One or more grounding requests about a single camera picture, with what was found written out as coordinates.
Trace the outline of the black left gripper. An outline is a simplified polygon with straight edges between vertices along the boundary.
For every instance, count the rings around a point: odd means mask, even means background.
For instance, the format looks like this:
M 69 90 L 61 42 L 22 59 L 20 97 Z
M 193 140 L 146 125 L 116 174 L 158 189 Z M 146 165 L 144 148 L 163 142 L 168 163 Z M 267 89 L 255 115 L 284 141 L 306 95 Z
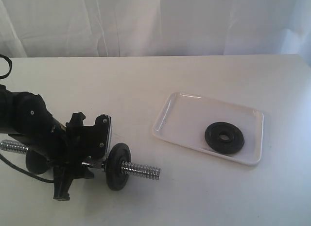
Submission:
M 89 156 L 82 139 L 83 120 L 86 116 L 82 112 L 73 113 L 66 127 L 56 123 L 50 132 L 36 136 L 29 145 L 29 151 L 46 155 L 53 168 L 53 199 L 69 201 L 69 188 L 73 182 L 73 174 L 69 164 L 80 164 Z

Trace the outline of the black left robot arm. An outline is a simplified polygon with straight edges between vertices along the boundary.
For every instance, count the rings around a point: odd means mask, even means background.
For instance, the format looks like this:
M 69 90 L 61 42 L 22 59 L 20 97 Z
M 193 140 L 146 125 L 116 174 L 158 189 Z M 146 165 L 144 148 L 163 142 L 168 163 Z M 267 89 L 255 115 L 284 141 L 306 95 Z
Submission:
M 108 151 L 111 117 L 101 114 L 93 126 L 85 126 L 85 118 L 82 112 L 73 113 L 63 125 L 47 110 L 40 95 L 0 87 L 0 132 L 28 147 L 25 174 L 39 179 L 53 170 L 55 200 L 70 200 L 73 180 L 94 177 L 82 162 L 87 157 L 101 159 Z

